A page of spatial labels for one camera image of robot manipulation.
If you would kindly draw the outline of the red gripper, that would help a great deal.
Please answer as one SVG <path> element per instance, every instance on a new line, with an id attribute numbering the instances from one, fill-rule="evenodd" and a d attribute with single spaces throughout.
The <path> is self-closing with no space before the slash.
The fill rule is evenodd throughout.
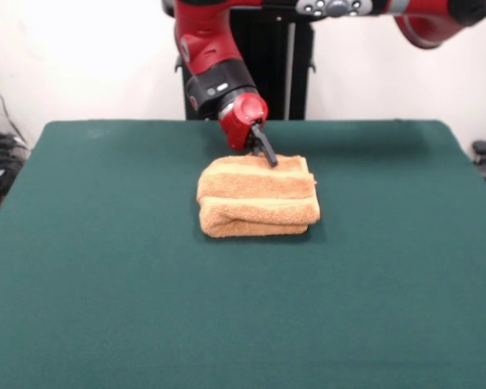
<path id="1" fill-rule="evenodd" d="M 243 92 L 221 109 L 218 120 L 231 149 L 240 152 L 249 148 L 253 156 L 264 156 L 270 167 L 276 167 L 275 151 L 260 129 L 267 117 L 268 107 L 261 96 Z"/>

